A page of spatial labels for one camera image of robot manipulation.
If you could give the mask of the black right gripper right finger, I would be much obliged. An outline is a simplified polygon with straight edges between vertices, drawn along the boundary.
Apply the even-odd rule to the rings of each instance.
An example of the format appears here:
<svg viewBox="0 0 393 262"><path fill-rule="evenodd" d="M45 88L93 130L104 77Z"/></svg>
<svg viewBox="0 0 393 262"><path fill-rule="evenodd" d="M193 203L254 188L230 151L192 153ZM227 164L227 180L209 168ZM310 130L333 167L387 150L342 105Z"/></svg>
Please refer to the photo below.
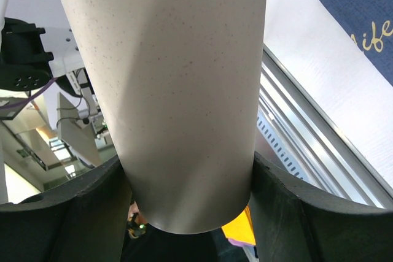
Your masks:
<svg viewBox="0 0 393 262"><path fill-rule="evenodd" d="M250 207L260 261L392 261L392 211L327 193L258 153Z"/></svg>

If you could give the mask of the blue cloth placemat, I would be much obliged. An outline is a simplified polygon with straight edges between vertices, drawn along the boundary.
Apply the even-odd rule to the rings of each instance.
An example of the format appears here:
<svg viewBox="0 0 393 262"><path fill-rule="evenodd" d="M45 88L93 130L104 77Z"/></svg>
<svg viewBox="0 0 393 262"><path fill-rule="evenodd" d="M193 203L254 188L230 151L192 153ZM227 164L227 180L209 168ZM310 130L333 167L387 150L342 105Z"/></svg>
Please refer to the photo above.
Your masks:
<svg viewBox="0 0 393 262"><path fill-rule="evenodd" d="M392 82L392 0L320 0L381 75Z"/></svg>

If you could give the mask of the beige speckled cup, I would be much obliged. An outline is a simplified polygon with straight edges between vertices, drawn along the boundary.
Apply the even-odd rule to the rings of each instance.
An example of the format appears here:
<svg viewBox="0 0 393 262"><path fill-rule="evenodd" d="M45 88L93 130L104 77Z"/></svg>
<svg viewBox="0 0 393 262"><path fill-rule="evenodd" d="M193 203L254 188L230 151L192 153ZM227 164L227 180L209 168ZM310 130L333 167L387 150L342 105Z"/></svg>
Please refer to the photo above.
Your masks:
<svg viewBox="0 0 393 262"><path fill-rule="evenodd" d="M140 212L219 228L251 193L266 0L61 0Z"/></svg>

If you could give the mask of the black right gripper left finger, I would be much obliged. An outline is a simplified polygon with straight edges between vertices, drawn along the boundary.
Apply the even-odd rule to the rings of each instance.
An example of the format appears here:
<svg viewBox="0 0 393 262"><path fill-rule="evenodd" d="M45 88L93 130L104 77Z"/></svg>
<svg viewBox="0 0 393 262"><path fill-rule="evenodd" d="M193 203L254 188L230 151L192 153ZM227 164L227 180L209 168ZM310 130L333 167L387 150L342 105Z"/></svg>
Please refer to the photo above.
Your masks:
<svg viewBox="0 0 393 262"><path fill-rule="evenodd" d="M1 205L1 261L119 261L131 188L117 156Z"/></svg>

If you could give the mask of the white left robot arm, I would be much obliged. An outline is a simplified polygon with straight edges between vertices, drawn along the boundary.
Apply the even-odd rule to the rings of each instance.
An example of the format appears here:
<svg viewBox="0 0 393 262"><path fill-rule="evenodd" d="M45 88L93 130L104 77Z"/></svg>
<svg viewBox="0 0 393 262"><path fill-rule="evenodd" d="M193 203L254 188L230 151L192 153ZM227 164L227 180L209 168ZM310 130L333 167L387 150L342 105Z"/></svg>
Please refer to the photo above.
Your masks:
<svg viewBox="0 0 393 262"><path fill-rule="evenodd" d="M1 89L56 83L78 97L83 66L60 0L1 0Z"/></svg>

